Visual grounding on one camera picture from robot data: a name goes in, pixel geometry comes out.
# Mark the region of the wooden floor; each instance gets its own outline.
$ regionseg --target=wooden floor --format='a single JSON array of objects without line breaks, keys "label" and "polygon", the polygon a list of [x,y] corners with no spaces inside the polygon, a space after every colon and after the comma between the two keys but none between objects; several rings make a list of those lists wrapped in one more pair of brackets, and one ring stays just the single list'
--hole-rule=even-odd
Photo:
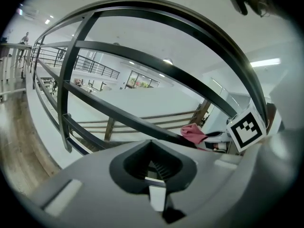
[{"label": "wooden floor", "polygon": [[[25,87],[18,82],[17,88]],[[25,93],[0,103],[0,166],[12,188],[29,195],[60,168],[48,156],[28,109]]]}]

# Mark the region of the white ceiling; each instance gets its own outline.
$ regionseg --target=white ceiling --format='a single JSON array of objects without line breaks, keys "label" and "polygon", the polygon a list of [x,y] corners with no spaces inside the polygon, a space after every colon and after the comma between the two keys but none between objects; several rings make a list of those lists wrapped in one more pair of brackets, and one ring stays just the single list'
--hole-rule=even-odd
[{"label": "white ceiling", "polygon": [[[44,14],[54,16],[49,25],[66,14],[99,0],[27,0]],[[290,23],[278,17],[260,18],[248,8],[248,15],[238,14],[230,0],[169,0],[193,9],[215,22],[246,53],[274,45],[284,45],[296,38]],[[176,29],[144,19],[101,18],[88,35],[92,40],[135,48],[159,58],[169,57],[174,65],[201,79],[213,67],[227,65],[209,48]]]}]

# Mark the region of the round ceiling light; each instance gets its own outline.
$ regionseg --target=round ceiling light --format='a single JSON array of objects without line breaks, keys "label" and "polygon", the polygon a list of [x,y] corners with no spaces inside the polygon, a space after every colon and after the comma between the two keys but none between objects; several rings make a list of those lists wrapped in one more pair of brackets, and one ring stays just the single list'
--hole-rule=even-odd
[{"label": "round ceiling light", "polygon": [[169,64],[173,65],[173,62],[172,62],[172,60],[170,58],[165,58],[163,61],[166,62],[166,63],[169,63]]}]

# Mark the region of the black railing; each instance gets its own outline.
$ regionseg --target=black railing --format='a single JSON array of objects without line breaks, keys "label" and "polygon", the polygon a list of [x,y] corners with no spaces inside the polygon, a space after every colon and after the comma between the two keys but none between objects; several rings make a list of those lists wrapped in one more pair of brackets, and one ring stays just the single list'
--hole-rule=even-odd
[{"label": "black railing", "polygon": [[[53,51],[41,49],[38,58],[50,67],[62,67],[62,63],[67,51],[57,47],[54,47],[53,49]],[[82,55],[77,55],[73,69],[88,73],[95,73],[114,79],[117,79],[119,76],[118,71]]]},{"label": "black railing", "polygon": [[[119,109],[118,107],[71,83],[71,75],[75,65],[77,65],[77,61],[79,60],[78,53],[80,49],[101,51],[137,62],[138,64],[158,73],[162,73],[168,78],[171,78],[191,89],[195,93],[213,103],[229,117],[233,117],[237,114],[236,111],[224,99],[222,99],[204,83],[183,70],[173,65],[168,65],[159,58],[127,47],[104,42],[85,41],[87,34],[95,22],[100,17],[109,16],[128,16],[150,19],[179,29],[204,43],[215,53],[217,53],[238,75],[248,90],[257,110],[261,114],[262,119],[265,123],[267,123],[266,103],[257,76],[244,53],[222,29],[200,14],[164,0],[105,0],[87,5],[71,14],[68,14],[66,17],[47,29],[38,38],[34,45],[34,47],[37,49],[37,60],[34,64],[33,86],[36,86],[36,67],[37,62],[39,62],[46,69],[46,71],[48,71],[52,77],[58,81],[57,114],[59,124],[54,125],[60,131],[65,148],[69,152],[72,151],[73,147],[82,154],[84,153],[84,150],[80,149],[81,147],[71,138],[71,129],[99,149],[111,147],[108,142],[96,138],[68,115],[67,101],[69,92],[96,110],[108,115],[110,118],[118,122],[125,124],[126,126],[133,128],[134,130],[140,131],[157,139],[194,147],[193,143],[184,139],[180,135],[172,133],[157,125],[147,122],[144,119],[129,114],[128,112]],[[75,36],[71,41],[43,45],[46,35],[64,26],[79,21],[81,21],[81,24],[77,28]],[[41,49],[45,47],[67,48],[60,70],[60,76],[55,75],[49,66],[39,59]],[[48,114],[48,116],[51,118],[52,122],[54,122],[52,115]]]}]

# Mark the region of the pink cloth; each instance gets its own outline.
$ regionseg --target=pink cloth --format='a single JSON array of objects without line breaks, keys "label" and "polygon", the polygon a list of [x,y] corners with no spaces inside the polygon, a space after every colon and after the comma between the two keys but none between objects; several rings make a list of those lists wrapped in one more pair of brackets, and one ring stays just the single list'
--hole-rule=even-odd
[{"label": "pink cloth", "polygon": [[207,139],[208,136],[206,136],[196,125],[196,123],[192,123],[190,125],[183,126],[180,130],[181,135],[191,141],[194,144],[199,144],[204,139]]}]

